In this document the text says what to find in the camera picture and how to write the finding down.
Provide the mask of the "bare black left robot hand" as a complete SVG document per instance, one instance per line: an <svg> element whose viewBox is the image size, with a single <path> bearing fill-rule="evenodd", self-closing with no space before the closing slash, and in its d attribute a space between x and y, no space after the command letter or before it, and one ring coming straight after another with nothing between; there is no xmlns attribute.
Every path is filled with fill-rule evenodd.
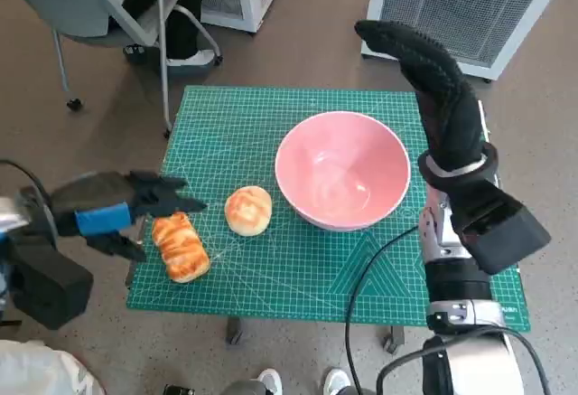
<svg viewBox="0 0 578 395"><path fill-rule="evenodd" d="M86 174L52 191L50 208L60 236L81 236L104 254L144 262L141 246L121 231L146 215L203 211L205 202L178 194L186 185L183 178L150 171Z"/></svg>

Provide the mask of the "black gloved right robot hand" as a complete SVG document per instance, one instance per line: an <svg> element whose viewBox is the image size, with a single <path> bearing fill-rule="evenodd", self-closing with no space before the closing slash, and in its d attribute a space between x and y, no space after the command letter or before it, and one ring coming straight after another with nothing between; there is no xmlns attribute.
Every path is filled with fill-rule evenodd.
<svg viewBox="0 0 578 395"><path fill-rule="evenodd" d="M398 61L415 90L429 156L437 166L451 172L481 160L478 99L445 48L397 22L362 20L354 29L371 51Z"/></svg>

